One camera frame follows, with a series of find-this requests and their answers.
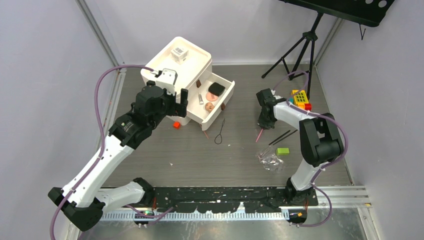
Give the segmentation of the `pink eyebrow brush comb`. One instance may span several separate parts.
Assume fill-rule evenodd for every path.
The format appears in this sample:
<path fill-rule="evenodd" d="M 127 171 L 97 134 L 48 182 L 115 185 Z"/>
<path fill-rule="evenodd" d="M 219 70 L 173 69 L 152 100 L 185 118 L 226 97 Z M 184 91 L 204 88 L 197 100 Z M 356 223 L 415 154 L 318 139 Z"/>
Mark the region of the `pink eyebrow brush comb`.
<path fill-rule="evenodd" d="M 259 134 L 256 137 L 255 143 L 257 143 L 259 141 L 259 139 L 261 138 L 262 134 L 263 134 L 264 128 L 262 128 L 259 132 Z"/>

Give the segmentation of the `white small cream tube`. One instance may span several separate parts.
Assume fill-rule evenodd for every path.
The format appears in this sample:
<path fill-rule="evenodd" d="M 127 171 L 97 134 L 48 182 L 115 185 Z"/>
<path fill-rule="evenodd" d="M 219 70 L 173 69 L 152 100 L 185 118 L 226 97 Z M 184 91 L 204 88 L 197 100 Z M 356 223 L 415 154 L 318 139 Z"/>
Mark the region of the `white small cream tube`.
<path fill-rule="evenodd" d="M 200 105 L 203 105 L 204 104 L 203 97 L 202 97 L 201 94 L 198 94 L 198 100 L 199 100 L 199 104 Z"/>

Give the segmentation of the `white drawer organizer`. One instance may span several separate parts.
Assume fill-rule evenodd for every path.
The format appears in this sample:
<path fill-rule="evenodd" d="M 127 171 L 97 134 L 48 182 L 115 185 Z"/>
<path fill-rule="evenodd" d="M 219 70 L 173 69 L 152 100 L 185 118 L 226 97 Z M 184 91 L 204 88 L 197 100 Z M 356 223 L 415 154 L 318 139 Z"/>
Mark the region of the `white drawer organizer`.
<path fill-rule="evenodd" d="M 171 50 L 175 47 L 188 49 L 188 57 L 182 64 L 175 62 L 171 57 Z M 180 100 L 181 89 L 188 90 L 187 114 L 186 117 L 173 116 L 171 119 L 183 126 L 193 120 L 201 125 L 203 131 L 206 131 L 225 109 L 236 85 L 234 81 L 213 73 L 212 56 L 209 52 L 181 36 L 171 40 L 146 66 L 157 71 L 170 69 L 177 72 L 177 80 L 174 85 L 176 99 Z M 214 109 L 212 112 L 208 112 L 205 104 L 210 101 L 207 101 L 206 94 L 209 86 L 214 82 L 225 86 L 225 91 L 217 101 L 211 102 Z M 202 95 L 203 105 L 199 104 L 198 94 Z"/>

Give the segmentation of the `pink powder puff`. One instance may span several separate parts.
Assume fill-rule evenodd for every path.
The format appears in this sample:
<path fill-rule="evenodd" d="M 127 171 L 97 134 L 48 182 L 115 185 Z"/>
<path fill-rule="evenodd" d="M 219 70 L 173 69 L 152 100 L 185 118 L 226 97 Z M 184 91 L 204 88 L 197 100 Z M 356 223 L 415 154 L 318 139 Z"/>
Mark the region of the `pink powder puff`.
<path fill-rule="evenodd" d="M 205 97 L 206 97 L 207 101 L 209 101 L 209 102 L 215 102 L 219 99 L 219 97 L 217 95 L 214 95 L 211 92 L 207 92 Z"/>

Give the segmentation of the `black compact case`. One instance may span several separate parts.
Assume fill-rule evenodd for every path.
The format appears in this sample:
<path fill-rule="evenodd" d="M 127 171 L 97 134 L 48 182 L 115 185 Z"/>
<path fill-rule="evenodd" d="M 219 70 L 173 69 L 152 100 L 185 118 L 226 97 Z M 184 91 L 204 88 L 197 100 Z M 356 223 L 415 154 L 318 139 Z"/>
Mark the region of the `black compact case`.
<path fill-rule="evenodd" d="M 214 96 L 221 96 L 223 94 L 223 92 L 225 91 L 226 87 L 221 85 L 218 82 L 214 82 L 212 83 L 209 88 L 208 88 L 208 92 L 211 93 Z"/>

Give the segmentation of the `white barcode box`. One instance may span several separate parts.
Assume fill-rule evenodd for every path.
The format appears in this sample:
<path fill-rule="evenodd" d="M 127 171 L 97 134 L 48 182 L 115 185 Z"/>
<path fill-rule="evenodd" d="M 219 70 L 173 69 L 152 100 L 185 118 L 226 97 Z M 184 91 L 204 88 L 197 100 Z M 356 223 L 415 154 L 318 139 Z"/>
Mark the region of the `white barcode box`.
<path fill-rule="evenodd" d="M 173 48 L 170 52 L 172 59 L 179 64 L 185 62 L 189 55 L 189 50 L 180 46 Z"/>

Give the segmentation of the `beige makeup sponge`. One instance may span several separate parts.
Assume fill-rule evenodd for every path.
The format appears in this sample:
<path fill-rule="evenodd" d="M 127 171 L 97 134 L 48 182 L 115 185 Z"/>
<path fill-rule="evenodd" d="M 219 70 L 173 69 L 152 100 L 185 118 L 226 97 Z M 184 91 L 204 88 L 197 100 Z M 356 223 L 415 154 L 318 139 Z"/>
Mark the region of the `beige makeup sponge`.
<path fill-rule="evenodd" d="M 205 104 L 205 110 L 208 111 L 209 113 L 212 112 L 214 108 L 215 106 L 211 102 L 208 102 Z"/>

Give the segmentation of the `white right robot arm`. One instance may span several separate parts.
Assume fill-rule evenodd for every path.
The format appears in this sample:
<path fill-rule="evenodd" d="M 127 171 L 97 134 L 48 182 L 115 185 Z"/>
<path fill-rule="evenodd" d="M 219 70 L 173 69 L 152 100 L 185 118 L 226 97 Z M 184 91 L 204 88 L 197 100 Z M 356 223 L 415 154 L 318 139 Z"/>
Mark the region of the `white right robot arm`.
<path fill-rule="evenodd" d="M 339 126 L 331 113 L 318 114 L 301 109 L 284 97 L 276 97 L 271 89 L 256 93 L 261 107 L 258 125 L 273 129 L 282 121 L 299 132 L 302 160 L 296 172 L 287 180 L 283 198 L 287 204 L 299 205 L 312 191 L 316 178 L 345 150 Z"/>

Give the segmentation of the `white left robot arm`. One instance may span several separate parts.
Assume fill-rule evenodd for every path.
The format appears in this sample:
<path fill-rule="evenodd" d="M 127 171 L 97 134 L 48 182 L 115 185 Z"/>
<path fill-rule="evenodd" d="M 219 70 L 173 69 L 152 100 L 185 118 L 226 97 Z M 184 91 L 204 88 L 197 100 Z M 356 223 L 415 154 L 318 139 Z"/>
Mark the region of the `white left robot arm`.
<path fill-rule="evenodd" d="M 49 191 L 48 197 L 80 231 L 93 228 L 107 212 L 130 204 L 148 207 L 153 202 L 155 190 L 141 177 L 105 192 L 100 192 L 100 188 L 166 116 L 187 115 L 188 95 L 187 89 L 181 89 L 177 102 L 176 96 L 164 87 L 155 84 L 143 87 L 130 111 L 115 120 L 100 149 L 83 170 L 68 185 Z"/>

